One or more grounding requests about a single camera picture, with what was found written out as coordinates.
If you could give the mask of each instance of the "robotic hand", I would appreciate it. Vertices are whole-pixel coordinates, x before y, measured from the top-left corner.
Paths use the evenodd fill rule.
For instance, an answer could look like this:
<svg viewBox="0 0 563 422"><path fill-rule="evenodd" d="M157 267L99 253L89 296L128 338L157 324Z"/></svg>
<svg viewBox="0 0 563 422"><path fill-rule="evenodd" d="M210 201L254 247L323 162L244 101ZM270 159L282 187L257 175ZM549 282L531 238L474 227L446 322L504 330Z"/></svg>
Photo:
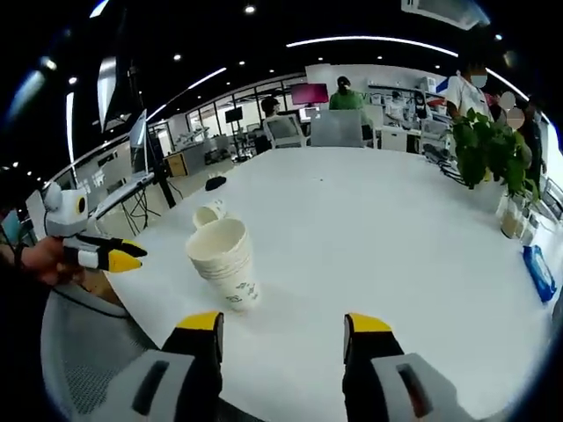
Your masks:
<svg viewBox="0 0 563 422"><path fill-rule="evenodd" d="M122 273L139 268L137 258L147 252L129 240L88 236L88 200L85 189L63 191L55 182L43 191L45 232L63 238L64 257L70 264Z"/></svg>

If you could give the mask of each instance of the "paper cup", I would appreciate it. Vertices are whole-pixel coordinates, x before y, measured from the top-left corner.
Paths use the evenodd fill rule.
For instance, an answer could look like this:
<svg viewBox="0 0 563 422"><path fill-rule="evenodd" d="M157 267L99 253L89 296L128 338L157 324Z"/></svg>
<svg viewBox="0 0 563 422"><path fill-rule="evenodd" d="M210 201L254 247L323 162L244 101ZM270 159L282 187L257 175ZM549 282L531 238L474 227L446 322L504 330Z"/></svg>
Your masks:
<svg viewBox="0 0 563 422"><path fill-rule="evenodd" d="M205 224L187 241L195 269L234 310L252 308L260 297L253 274L251 245L245 225L223 218Z"/></svg>
<svg viewBox="0 0 563 422"><path fill-rule="evenodd" d="M216 222L226 216L225 204L222 200L214 200L209 204L197 208L192 217L194 226L199 229L210 222Z"/></svg>
<svg viewBox="0 0 563 422"><path fill-rule="evenodd" d="M260 301L260 284L254 277L250 259L227 277L206 280L236 311L252 309Z"/></svg>

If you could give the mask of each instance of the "blue tissue box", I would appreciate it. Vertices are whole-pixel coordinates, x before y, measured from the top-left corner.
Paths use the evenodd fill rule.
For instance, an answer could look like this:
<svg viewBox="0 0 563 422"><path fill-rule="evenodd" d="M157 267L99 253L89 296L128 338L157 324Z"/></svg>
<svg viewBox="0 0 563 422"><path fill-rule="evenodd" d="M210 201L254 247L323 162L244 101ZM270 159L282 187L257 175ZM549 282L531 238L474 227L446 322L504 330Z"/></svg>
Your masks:
<svg viewBox="0 0 563 422"><path fill-rule="evenodd" d="M543 303L549 302L555 295L557 288L555 288L552 273L544 261L541 248L537 245L524 246L523 257L531 278L534 280L539 298Z"/></svg>

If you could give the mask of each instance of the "person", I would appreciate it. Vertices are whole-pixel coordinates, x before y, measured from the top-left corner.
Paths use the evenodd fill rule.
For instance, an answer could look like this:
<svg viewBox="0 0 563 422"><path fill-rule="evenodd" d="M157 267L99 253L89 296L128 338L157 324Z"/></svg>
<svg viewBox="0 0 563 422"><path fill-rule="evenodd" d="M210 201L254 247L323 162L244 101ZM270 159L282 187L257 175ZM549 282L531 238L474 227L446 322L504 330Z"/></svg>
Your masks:
<svg viewBox="0 0 563 422"><path fill-rule="evenodd" d="M461 57L461 69L457 75L448 80L446 101L448 114L452 118L467 117L467 112L473 109L475 113L484 114L489 120L493 119L486 103L485 93L481 90L486 84L486 68L483 60L478 56Z"/></svg>
<svg viewBox="0 0 563 422"><path fill-rule="evenodd" d="M401 122L405 119L403 114L405 110L405 101L400 92L393 91L392 101L385 104L385 122L387 126L400 126Z"/></svg>
<svg viewBox="0 0 563 422"><path fill-rule="evenodd" d="M419 120L432 120L432 110L424 102L424 95L420 91L414 93L414 113Z"/></svg>
<svg viewBox="0 0 563 422"><path fill-rule="evenodd" d="M539 189L540 172L544 174L547 172L547 165L542 157L542 135L538 125L541 121L541 114L537 109L537 102L534 98L528 100L523 110L524 123L518 131L522 134L526 145L531 151L531 164L526 170L526 178L533 180L536 183L537 189Z"/></svg>
<svg viewBox="0 0 563 422"><path fill-rule="evenodd" d="M364 141L373 138L373 131L371 129L371 121L363 111L363 97L359 92L351 89L352 84L345 76L340 76L336 80L338 90L331 95L328 104L329 110L360 110L360 118L362 119L362 139Z"/></svg>
<svg viewBox="0 0 563 422"><path fill-rule="evenodd" d="M329 110L362 110L363 109L363 98L356 92L352 91L350 88L352 84L350 80L341 76L336 80L338 90L331 95L330 102L328 104Z"/></svg>
<svg viewBox="0 0 563 422"><path fill-rule="evenodd" d="M24 247L19 251L8 244L0 244L0 259L5 265L19 266L24 272L32 274L37 280L48 285L80 282L84 278L84 269L63 263L62 240L45 237L33 247Z"/></svg>
<svg viewBox="0 0 563 422"><path fill-rule="evenodd" d="M489 110L493 120L503 125L507 124L507 112L501 107L501 91L495 91L488 95Z"/></svg>
<svg viewBox="0 0 563 422"><path fill-rule="evenodd" d="M280 112L280 102L274 97L266 97L260 103L260 108L264 112L266 119L274 117Z"/></svg>

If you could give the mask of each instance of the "desk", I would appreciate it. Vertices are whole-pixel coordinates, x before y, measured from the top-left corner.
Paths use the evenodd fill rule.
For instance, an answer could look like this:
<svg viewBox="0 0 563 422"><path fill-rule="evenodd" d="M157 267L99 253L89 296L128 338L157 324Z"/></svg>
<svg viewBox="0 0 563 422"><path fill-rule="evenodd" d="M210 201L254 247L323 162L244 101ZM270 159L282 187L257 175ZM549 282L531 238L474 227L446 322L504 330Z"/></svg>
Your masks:
<svg viewBox="0 0 563 422"><path fill-rule="evenodd" d="M418 129L403 129L402 127L383 125L374 127L375 131L381 131L381 149L390 149L393 151L407 152L407 138L408 136L420 136L421 131Z"/></svg>
<svg viewBox="0 0 563 422"><path fill-rule="evenodd" d="M380 317L457 387L475 418L514 399L546 347L550 315L518 242L471 192L421 156L276 149L182 201L136 241L143 267L110 274L161 346L188 314L225 312L221 397L268 421L346 420L344 314ZM192 267L196 207L214 198L248 226L262 303L229 312Z"/></svg>

